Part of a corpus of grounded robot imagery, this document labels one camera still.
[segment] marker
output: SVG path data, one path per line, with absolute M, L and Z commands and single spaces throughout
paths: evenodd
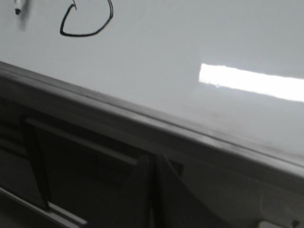
M 15 13 L 19 15 L 22 11 L 23 6 L 25 5 L 26 0 L 14 0 L 15 2 Z

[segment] whiteboard marker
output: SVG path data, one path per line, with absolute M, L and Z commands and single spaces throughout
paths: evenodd
M 14 0 L 14 2 L 15 2 L 15 13 L 18 15 L 21 13 L 21 10 L 25 5 L 26 0 Z

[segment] white whiteboard surface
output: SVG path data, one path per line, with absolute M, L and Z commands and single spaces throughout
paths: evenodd
M 59 33 L 71 3 L 31 0 L 16 16 L 13 0 L 0 1 L 0 61 L 301 163 L 303 102 L 216 88 L 199 74 L 208 64 L 304 79 L 304 1 L 112 0 L 110 24 L 88 38 Z M 107 0 L 76 4 L 67 31 L 94 31 L 109 14 Z

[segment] gray edge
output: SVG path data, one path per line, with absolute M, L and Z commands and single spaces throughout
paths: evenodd
M 251 161 L 270 166 L 303 178 L 304 166 L 298 161 L 279 158 L 266 152 L 254 150 L 233 143 L 231 136 L 221 134 L 223 138 L 216 138 L 204 132 L 213 132 L 201 125 L 187 122 L 177 117 L 159 111 L 136 105 L 121 99 L 95 92 L 64 81 L 53 79 L 20 67 L 0 62 L 0 79 L 20 83 L 28 87 L 58 95 L 71 101 L 103 110 L 141 124 L 152 126 L 165 132 L 182 136 L 199 143 L 221 149 L 228 153 L 249 159 Z M 262 148 L 262 145 L 251 143 L 252 148 Z

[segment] black marker drawing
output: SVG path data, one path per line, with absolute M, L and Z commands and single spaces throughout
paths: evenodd
M 63 29 L 65 27 L 65 22 L 66 22 L 66 19 L 69 15 L 71 9 L 73 7 L 75 7 L 75 9 L 77 10 L 75 0 L 73 0 L 73 4 L 71 4 L 70 7 L 67 9 L 66 14 L 64 15 L 64 17 L 62 19 L 61 26 L 60 26 L 60 34 L 62 36 L 66 36 L 66 37 L 90 37 L 90 36 L 94 36 L 94 35 L 98 34 L 100 31 L 102 31 L 110 23 L 111 19 L 113 18 L 113 4 L 112 4 L 111 0 L 107 0 L 107 1 L 109 3 L 109 7 L 110 7 L 110 14 L 109 14 L 109 18 L 107 19 L 107 21 L 103 24 L 103 26 L 100 29 L 98 29 L 98 30 L 96 30 L 95 32 L 92 32 L 92 33 L 71 34 L 71 33 L 66 33 Z

